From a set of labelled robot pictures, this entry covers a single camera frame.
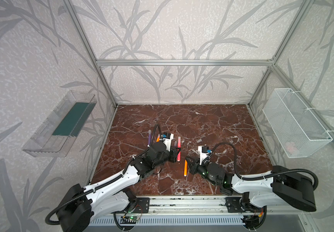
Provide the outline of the yellow orange highlighter pen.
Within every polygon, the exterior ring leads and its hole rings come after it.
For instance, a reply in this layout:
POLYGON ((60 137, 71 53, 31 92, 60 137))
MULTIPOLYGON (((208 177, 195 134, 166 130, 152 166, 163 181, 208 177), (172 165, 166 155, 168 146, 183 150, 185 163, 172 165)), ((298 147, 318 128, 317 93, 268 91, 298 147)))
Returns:
POLYGON ((188 173, 188 163, 187 160, 184 161, 184 177, 187 177, 187 173, 188 173))

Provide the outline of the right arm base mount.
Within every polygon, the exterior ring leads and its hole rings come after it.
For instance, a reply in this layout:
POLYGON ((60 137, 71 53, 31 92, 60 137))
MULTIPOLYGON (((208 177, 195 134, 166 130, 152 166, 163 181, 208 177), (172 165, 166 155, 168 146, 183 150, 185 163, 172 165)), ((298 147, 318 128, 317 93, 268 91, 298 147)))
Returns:
POLYGON ((225 207, 229 213, 261 213, 263 208, 253 206, 250 203, 244 203, 241 197, 226 197, 225 207))

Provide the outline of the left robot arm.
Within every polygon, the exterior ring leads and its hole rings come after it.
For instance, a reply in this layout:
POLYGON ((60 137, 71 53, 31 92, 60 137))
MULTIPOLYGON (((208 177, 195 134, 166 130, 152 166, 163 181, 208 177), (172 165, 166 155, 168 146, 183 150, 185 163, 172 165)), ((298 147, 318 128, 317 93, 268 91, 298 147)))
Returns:
POLYGON ((164 142, 151 145, 131 158, 126 167, 92 185, 72 186, 60 204, 45 218, 48 225, 60 225, 64 232, 82 232, 97 218, 116 212, 133 212, 139 207, 130 186, 148 178, 166 162, 175 163, 181 148, 164 142))

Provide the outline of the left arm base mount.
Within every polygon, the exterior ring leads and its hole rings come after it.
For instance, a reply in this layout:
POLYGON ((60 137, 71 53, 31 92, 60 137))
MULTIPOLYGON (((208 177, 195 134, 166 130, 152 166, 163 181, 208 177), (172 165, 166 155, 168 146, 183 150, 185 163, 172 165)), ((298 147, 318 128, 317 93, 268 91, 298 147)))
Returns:
POLYGON ((137 197, 134 200, 130 200, 129 204, 124 209, 124 213, 148 213, 150 206, 150 198, 137 197))

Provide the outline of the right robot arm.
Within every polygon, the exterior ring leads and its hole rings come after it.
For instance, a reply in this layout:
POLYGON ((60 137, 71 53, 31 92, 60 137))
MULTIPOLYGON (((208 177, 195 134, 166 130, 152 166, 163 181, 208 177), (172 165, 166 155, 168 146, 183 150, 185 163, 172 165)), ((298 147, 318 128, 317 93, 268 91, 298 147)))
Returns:
POLYGON ((238 177, 227 173, 217 163, 200 165, 198 158, 186 157, 188 170, 198 174, 210 184, 217 186, 221 194, 241 194, 240 203, 244 210, 255 210, 266 206, 292 206, 305 212, 315 212, 314 191, 316 178, 302 174, 302 169, 289 170, 276 165, 271 171, 238 177))

